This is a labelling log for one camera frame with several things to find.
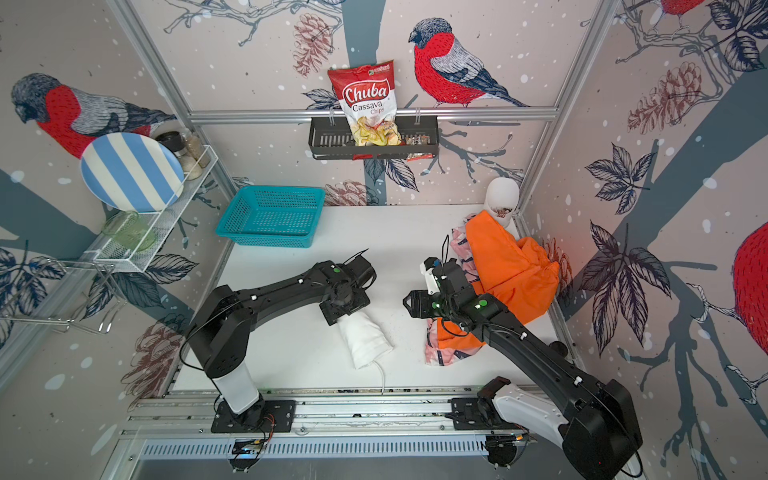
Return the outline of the white shorts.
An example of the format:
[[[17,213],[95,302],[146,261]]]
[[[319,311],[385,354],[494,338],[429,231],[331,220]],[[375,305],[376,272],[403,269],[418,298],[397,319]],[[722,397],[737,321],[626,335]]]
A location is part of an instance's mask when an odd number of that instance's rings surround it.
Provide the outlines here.
[[[386,373],[380,360],[394,350],[384,331],[364,310],[342,317],[337,325],[353,367],[356,370],[374,367],[381,379],[380,392],[384,394]]]

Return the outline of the orange cloth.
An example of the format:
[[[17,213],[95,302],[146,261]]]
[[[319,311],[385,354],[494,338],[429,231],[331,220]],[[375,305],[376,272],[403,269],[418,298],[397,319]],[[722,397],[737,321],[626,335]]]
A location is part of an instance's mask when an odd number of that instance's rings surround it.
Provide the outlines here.
[[[488,212],[451,231],[450,248],[479,295],[500,300],[524,325],[542,317],[560,282],[560,266],[530,237],[516,238]]]

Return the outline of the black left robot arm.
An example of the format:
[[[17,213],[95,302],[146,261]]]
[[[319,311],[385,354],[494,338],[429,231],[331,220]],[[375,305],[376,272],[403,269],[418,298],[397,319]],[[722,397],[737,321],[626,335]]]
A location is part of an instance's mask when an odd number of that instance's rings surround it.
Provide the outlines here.
[[[253,289],[215,288],[186,334],[202,371],[237,415],[260,410],[262,395],[245,365],[250,334],[263,324],[317,304],[330,326],[370,304],[376,271],[360,253],[345,262],[323,261],[285,280]]]

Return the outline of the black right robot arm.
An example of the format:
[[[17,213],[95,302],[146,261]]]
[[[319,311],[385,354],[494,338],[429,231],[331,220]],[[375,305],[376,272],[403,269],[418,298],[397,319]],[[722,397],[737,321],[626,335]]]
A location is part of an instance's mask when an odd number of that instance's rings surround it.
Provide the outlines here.
[[[632,396],[618,381],[582,371],[528,330],[489,293],[479,295],[454,259],[427,258],[427,288],[403,305],[413,318],[439,318],[511,360],[548,396],[564,421],[554,426],[566,458],[585,479],[613,479],[639,455],[643,440]]]

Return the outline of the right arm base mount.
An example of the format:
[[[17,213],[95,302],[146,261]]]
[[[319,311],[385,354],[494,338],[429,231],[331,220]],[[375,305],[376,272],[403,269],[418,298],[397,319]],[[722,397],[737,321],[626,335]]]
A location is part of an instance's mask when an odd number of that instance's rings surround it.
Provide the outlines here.
[[[457,397],[450,400],[451,410],[445,414],[453,422],[455,430],[505,430],[516,429],[528,431],[522,425],[510,423],[502,419],[493,405],[496,394],[511,381],[497,376],[486,383],[475,397]]]

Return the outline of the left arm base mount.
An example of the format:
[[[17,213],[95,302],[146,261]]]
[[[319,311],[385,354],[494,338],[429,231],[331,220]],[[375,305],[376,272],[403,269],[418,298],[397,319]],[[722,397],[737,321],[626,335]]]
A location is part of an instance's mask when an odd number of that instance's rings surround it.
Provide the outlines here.
[[[296,410],[294,400],[264,400],[260,398],[249,409],[235,414],[225,400],[221,400],[211,425],[214,434],[288,433],[291,431]]]

